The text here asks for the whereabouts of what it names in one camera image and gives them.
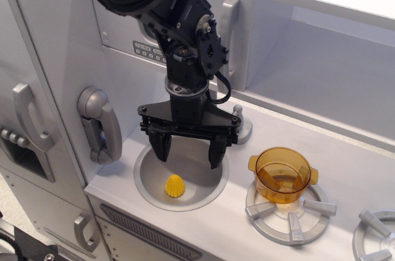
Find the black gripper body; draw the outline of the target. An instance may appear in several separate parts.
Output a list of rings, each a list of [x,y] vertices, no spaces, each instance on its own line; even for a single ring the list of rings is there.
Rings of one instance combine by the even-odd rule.
[[[152,126],[172,136],[206,139],[226,136],[227,146],[238,142],[239,118],[219,109],[206,94],[192,100],[171,97],[168,101],[141,105],[141,129]]]

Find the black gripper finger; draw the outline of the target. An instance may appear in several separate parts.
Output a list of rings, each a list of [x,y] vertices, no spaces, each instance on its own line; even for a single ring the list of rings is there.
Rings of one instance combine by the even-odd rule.
[[[169,132],[149,126],[148,137],[157,158],[166,162],[170,153],[172,135]]]
[[[217,168],[223,160],[227,149],[227,137],[216,136],[210,141],[209,162],[211,169]]]

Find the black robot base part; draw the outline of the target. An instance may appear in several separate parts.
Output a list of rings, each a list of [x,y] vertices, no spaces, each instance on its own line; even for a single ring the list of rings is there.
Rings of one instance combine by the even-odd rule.
[[[3,219],[1,213],[1,260],[65,260],[55,245],[45,245]]]

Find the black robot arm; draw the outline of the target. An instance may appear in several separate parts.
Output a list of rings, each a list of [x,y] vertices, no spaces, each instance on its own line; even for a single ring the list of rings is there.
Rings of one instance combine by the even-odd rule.
[[[226,149],[238,140],[240,118],[218,108],[210,80],[227,88],[221,72],[228,63],[228,49],[217,34],[216,21],[207,0],[97,0],[108,11],[130,16],[154,34],[166,59],[165,89],[170,99],[138,108],[141,129],[161,161],[166,161],[173,136],[210,142],[209,162],[217,168]]]

